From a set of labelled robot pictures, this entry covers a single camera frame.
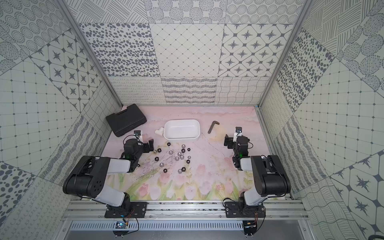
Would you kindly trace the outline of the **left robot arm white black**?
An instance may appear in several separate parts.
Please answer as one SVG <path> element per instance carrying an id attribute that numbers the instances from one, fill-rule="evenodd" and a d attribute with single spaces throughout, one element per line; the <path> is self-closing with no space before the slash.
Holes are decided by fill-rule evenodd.
<path id="1" fill-rule="evenodd" d="M 129 212 L 130 196 L 106 185 L 108 175 L 133 173 L 139 167 L 142 154 L 154 151 L 154 140 L 147 143 L 140 138 L 124 142 L 124 152 L 119 159 L 83 156 L 63 184 L 66 195 L 88 198 L 103 203 L 113 210 Z"/>

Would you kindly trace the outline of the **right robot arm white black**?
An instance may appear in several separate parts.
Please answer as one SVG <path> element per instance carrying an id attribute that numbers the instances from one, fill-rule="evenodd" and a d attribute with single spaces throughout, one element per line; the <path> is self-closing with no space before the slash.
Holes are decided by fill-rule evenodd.
<path id="1" fill-rule="evenodd" d="M 239 133 L 232 138 L 226 135 L 224 139 L 224 146 L 234 152 L 234 167 L 251 172 L 254 178 L 254 186 L 239 197 L 240 209 L 256 208 L 269 198 L 284 197 L 291 192 L 291 183 L 279 156 L 250 156 L 250 144 L 250 140 Z"/>

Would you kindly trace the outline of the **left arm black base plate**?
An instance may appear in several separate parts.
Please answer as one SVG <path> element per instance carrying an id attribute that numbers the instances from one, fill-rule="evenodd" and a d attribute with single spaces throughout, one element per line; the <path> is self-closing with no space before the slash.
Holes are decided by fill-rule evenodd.
<path id="1" fill-rule="evenodd" d="M 114 218 L 144 218 L 147 211 L 148 202 L 130 202 L 126 206 L 120 207 L 107 206 L 104 217 L 107 219 Z"/>

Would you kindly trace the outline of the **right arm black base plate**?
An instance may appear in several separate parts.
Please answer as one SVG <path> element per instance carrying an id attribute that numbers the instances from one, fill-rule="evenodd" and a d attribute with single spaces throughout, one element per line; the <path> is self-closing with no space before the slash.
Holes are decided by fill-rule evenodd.
<path id="1" fill-rule="evenodd" d="M 233 201 L 225 201 L 222 204 L 227 218 L 264 218 L 266 216 L 264 206 L 247 206 Z"/>

